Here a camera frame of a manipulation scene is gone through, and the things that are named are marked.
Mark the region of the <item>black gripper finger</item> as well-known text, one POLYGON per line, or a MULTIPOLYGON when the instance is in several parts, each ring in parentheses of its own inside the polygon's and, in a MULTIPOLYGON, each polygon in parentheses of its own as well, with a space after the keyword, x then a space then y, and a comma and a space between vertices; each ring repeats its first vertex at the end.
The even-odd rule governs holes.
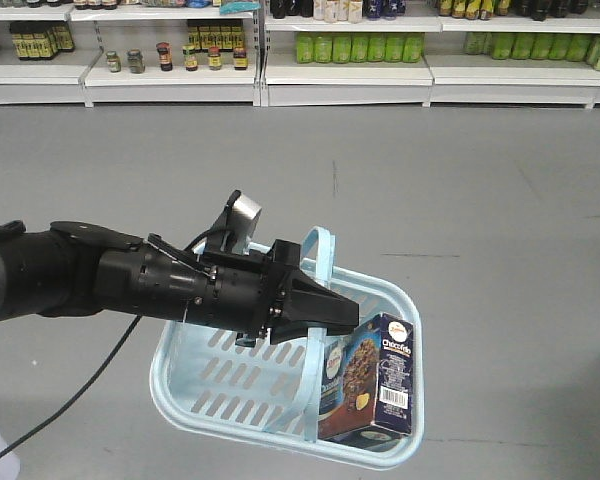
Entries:
POLYGON ((295 339, 306 338, 309 327, 276 327, 269 334, 271 345, 278 345, 295 339))
POLYGON ((354 330, 359 324, 359 305, 312 280, 303 272, 289 275, 284 288, 280 330, 354 330))

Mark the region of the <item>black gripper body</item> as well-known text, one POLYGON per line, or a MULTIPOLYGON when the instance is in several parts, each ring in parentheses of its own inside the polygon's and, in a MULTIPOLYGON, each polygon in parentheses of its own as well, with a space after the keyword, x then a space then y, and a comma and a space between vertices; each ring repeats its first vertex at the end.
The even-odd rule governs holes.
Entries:
POLYGON ((279 327, 289 275, 303 272, 301 245, 277 239, 264 252, 240 253, 231 246, 229 238, 208 238, 199 256, 205 267, 199 323, 233 331, 240 344, 253 345, 279 327))

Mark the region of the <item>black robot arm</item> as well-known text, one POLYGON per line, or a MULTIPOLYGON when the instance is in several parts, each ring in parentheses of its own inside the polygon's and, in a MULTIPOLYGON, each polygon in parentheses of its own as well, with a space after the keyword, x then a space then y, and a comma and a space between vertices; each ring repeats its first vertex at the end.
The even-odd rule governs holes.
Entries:
POLYGON ((232 331, 244 347, 357 327, 357 303, 306 275, 298 244, 236 254, 234 239, 215 226, 195 253, 87 223, 56 221, 38 233, 21 221, 0 225, 0 321, 110 310, 232 331))

